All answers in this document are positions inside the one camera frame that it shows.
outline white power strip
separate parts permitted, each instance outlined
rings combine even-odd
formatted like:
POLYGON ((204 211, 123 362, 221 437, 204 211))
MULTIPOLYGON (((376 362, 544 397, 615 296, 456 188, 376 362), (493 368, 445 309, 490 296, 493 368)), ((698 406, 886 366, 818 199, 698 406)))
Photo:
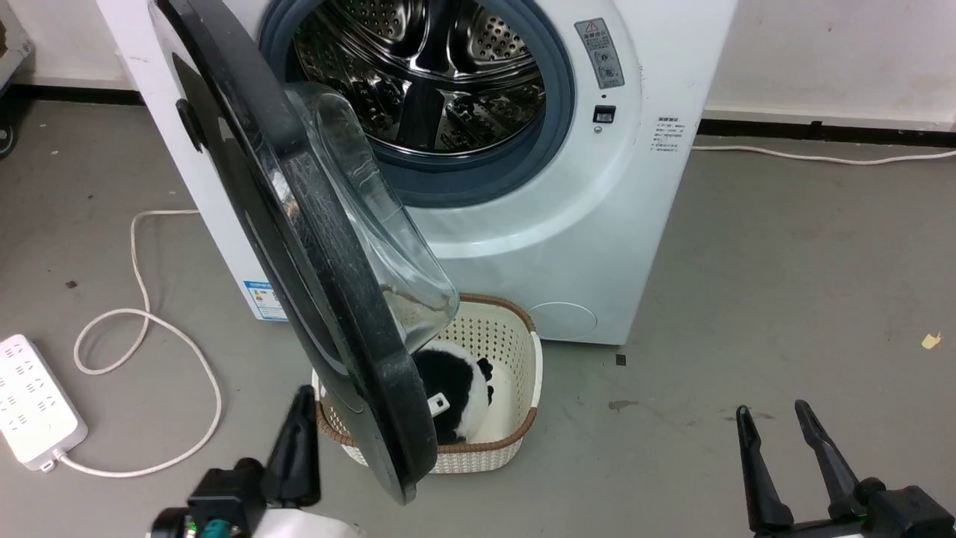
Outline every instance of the white power strip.
POLYGON ((21 463, 45 473, 54 468, 54 453, 86 438, 83 419, 22 334, 0 342, 0 431, 21 463))

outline coiled white cord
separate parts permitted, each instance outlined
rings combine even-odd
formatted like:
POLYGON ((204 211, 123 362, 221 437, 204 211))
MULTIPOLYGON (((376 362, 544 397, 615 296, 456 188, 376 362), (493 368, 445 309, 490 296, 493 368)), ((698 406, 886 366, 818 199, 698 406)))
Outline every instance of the coiled white cord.
POLYGON ((794 159, 796 161, 821 161, 824 163, 855 165, 858 167, 886 165, 888 163, 899 163, 901 161, 929 161, 932 159, 945 159, 946 157, 956 155, 956 150, 953 150, 944 153, 929 153, 927 155, 900 155, 898 157, 887 157, 873 161, 855 161, 853 159, 838 159, 837 157, 823 157, 820 155, 797 155, 795 153, 784 153, 782 151, 773 151, 772 149, 764 149, 763 147, 756 146, 692 146, 691 149, 695 151, 752 151, 753 153, 763 153, 764 155, 794 159))
POLYGON ((81 465, 73 460, 70 460, 66 456, 66 454, 62 452, 56 453, 56 457, 60 461, 62 461, 63 463, 65 463, 66 465, 70 467, 73 467, 77 471, 87 473, 90 475, 95 475, 98 477, 109 478, 109 479, 129 479, 129 478, 149 475, 157 471, 162 471, 166 468, 172 467, 173 465, 179 463, 180 461, 185 460, 186 458, 189 458, 193 454, 196 454, 196 452, 198 452, 201 448, 203 448, 203 446, 206 445, 209 439, 212 438, 212 435, 216 432, 216 428, 219 426, 219 420, 222 417, 222 413, 223 413, 223 396, 219 390, 219 383, 216 382, 216 377, 212 373, 212 368, 209 367, 209 362, 206 360, 206 357, 203 355, 203 352, 199 349, 199 346, 196 346, 196 343, 193 342, 192 339, 186 336, 185 333, 183 333, 180 329, 162 320, 161 318, 159 318, 158 316, 156 316, 155 314, 151 312, 150 305, 149 305, 149 293, 146 292, 146 284, 142 281, 142 275, 140 274, 140 265, 136 256, 136 225, 140 222, 141 218, 145 216, 150 216, 150 215, 196 214, 196 213, 198 213, 198 211, 196 210, 151 211, 151 212, 143 212, 133 217, 133 222, 129 226, 129 243, 130 243, 130 249, 132 250, 132 256, 133 256, 133 272, 136 273, 136 281, 140 284, 140 291, 142 292, 142 310, 138 308, 118 308, 116 310, 110 310, 109 312, 104 312, 103 314, 100 314, 99 316, 97 316, 92 322, 90 322, 85 327, 83 327, 83 330, 80 331, 79 336, 76 337, 76 344, 73 346, 73 361, 76 363, 76 367, 79 368, 80 371, 82 371, 83 373, 87 373, 89 375, 103 375, 104 373, 113 371, 119 368, 120 366, 122 366, 122 364, 125 363, 127 360, 129 360, 129 358, 133 356, 133 353, 135 353, 136 350, 140 347, 140 344, 142 344, 143 338, 145 338, 146 336, 146 329, 149 328, 150 321, 153 321, 159 325, 162 325, 166 327, 167 329, 169 329, 169 331, 175 334, 176 336, 182 338, 183 341, 186 342, 189 345, 189 347, 192 348, 193 352, 196 353, 196 357, 199 359, 200 364, 203 365, 203 370, 206 371, 206 375, 209 377, 209 383, 212 384, 212 390, 213 392, 215 392, 215 396, 216 396, 216 413, 212 418, 212 424, 209 425, 209 429, 206 431, 206 434, 203 436, 203 438, 199 439, 199 442, 193 445, 193 447, 190 448, 189 450, 183 452, 176 458, 173 458, 172 460, 169 460, 165 463, 153 465, 152 467, 141 469, 139 471, 126 471, 126 472, 100 471, 98 469, 91 469, 90 467, 81 465), (79 360, 79 347, 83 344, 83 339, 86 338, 86 334, 90 331, 90 329, 93 328, 94 325, 105 320, 106 318, 109 318, 112 316, 118 316, 119 314, 134 314, 134 315, 143 317, 142 328, 140 329, 140 335, 136 338, 136 342, 133 343, 133 346, 131 346, 129 350, 126 351, 126 353, 122 357, 120 357, 120 359, 117 362, 113 363, 112 365, 106 368, 90 369, 83 366, 83 363, 79 360))

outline washing machine door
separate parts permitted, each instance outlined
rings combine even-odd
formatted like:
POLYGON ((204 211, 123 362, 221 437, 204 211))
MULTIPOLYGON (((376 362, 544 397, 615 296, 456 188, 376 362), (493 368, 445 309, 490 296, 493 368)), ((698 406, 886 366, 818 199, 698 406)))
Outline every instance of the washing machine door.
POLYGON ((185 95, 185 129, 215 164, 365 460, 410 502, 438 447, 409 353, 450 321, 454 288, 377 175, 344 100, 280 85, 221 0, 150 9, 185 95))

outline panda plush toy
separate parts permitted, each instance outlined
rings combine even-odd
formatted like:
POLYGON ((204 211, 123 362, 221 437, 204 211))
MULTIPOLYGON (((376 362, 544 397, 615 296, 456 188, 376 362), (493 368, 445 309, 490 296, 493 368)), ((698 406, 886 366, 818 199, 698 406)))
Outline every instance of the panda plush toy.
POLYGON ((412 359, 429 402, 437 402, 438 444, 470 442, 485 421, 494 394, 489 385, 491 363, 475 360, 465 348, 444 340, 425 344, 412 359))

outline caster wheel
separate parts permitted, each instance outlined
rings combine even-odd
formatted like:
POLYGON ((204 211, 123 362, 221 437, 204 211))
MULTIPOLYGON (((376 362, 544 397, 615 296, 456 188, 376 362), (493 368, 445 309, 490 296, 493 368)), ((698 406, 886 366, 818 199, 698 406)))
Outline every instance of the caster wheel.
POLYGON ((0 160, 11 154, 13 147, 16 146, 16 139, 13 122, 8 116, 0 114, 0 160))

